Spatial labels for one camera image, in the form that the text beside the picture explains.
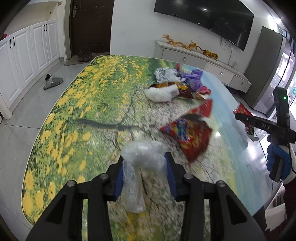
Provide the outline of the blue gloved hand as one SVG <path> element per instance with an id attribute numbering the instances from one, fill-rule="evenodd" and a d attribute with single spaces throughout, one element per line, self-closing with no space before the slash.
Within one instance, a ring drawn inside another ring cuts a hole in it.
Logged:
<path id="1" fill-rule="evenodd" d="M 272 144 L 268 146 L 266 166 L 269 171 L 272 170 L 276 155 L 284 160 L 280 178 L 283 184 L 288 184 L 295 178 L 295 172 L 293 172 L 293 170 L 295 171 L 295 153 L 293 152 L 292 145 L 290 145 L 290 148 Z"/>

